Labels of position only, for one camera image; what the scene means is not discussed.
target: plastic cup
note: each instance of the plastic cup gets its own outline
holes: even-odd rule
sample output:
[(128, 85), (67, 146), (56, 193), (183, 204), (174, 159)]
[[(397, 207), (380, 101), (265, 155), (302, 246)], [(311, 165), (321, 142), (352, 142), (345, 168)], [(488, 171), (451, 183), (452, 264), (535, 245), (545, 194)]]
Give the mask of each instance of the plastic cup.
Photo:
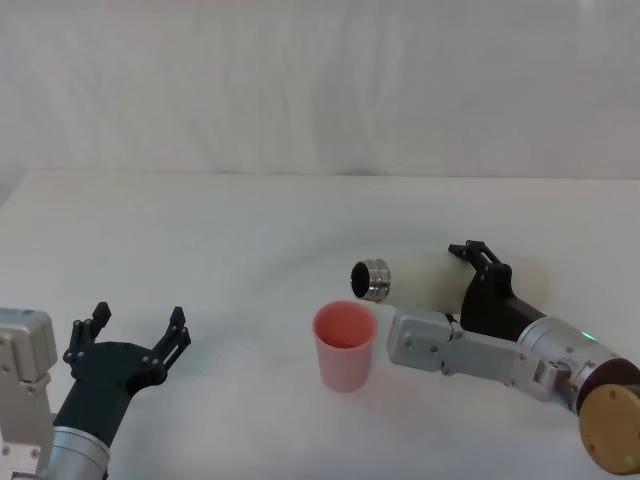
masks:
[(367, 381), (378, 325), (364, 305), (348, 300), (332, 302), (316, 313), (313, 334), (320, 376), (335, 392), (352, 392)]

